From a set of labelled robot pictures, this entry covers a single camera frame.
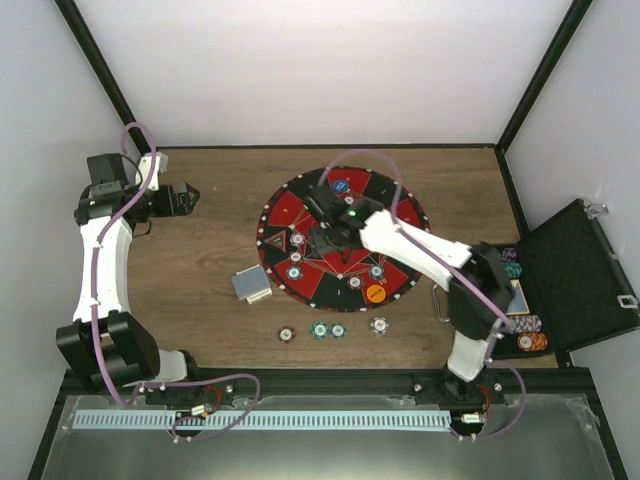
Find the brown poker chip stack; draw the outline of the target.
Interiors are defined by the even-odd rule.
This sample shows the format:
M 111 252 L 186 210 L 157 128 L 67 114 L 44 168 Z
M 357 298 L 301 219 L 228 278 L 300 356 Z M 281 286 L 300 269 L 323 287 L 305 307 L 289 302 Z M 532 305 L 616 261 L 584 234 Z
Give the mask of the brown poker chip stack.
M 296 336 L 294 328 L 285 326 L 278 331 L 278 339 L 284 343 L 291 342 Z

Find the teal poker chip stack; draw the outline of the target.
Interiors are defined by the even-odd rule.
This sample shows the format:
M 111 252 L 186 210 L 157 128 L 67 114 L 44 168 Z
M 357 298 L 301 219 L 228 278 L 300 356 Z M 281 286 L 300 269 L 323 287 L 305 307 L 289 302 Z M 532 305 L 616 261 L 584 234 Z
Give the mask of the teal poker chip stack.
M 330 333 L 330 328 L 329 326 L 324 323 L 324 322 L 315 322 L 311 329 L 310 332 L 312 334 L 312 336 L 316 339 L 323 339 L 326 338 L 329 333 Z

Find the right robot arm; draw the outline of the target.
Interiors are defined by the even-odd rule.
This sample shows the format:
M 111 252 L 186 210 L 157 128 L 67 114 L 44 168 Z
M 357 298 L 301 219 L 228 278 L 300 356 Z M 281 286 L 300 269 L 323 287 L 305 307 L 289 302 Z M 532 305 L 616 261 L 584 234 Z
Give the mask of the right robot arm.
M 495 344 L 515 330 L 507 315 L 514 289 L 497 250 L 486 242 L 470 246 L 445 240 L 401 220 L 398 198 L 389 207 L 369 198 L 349 203 L 317 188 L 304 206 L 334 243 L 397 260 L 448 294 L 454 340 L 443 367 L 443 390 L 455 402 L 471 400 Z

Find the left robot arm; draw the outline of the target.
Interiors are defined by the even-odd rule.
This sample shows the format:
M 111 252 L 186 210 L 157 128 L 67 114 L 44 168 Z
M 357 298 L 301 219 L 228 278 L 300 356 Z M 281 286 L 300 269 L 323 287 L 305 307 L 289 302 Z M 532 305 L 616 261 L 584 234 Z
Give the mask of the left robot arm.
M 168 166 L 161 152 L 135 162 L 134 178 L 128 178 L 125 170 L 129 160 L 119 153 L 87 160 L 91 183 L 74 212 L 83 242 L 81 292 L 71 324 L 56 332 L 56 345 L 89 392 L 109 385 L 169 383 L 178 401 L 191 404 L 203 395 L 205 381 L 192 371 L 195 362 L 188 352 L 160 349 L 132 315 L 128 257 L 138 225 L 149 225 L 154 218 L 187 216 L 200 194 L 187 183 L 177 187 L 160 183 Z

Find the blue playing card deck box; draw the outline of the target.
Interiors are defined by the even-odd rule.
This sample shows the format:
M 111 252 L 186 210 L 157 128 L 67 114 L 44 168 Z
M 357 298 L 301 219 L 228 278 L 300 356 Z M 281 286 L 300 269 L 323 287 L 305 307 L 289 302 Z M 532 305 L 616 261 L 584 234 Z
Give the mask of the blue playing card deck box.
M 272 295 L 270 280 L 261 265 L 237 272 L 231 278 L 232 286 L 239 300 L 254 304 Z

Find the blue round blind button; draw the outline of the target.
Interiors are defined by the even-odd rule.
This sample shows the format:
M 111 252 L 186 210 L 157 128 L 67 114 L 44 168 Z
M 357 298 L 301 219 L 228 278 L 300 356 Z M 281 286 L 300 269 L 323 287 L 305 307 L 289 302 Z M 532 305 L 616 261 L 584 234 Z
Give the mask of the blue round blind button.
M 349 181 L 345 179 L 337 179 L 332 184 L 333 191 L 338 194 L 345 194 L 350 191 Z

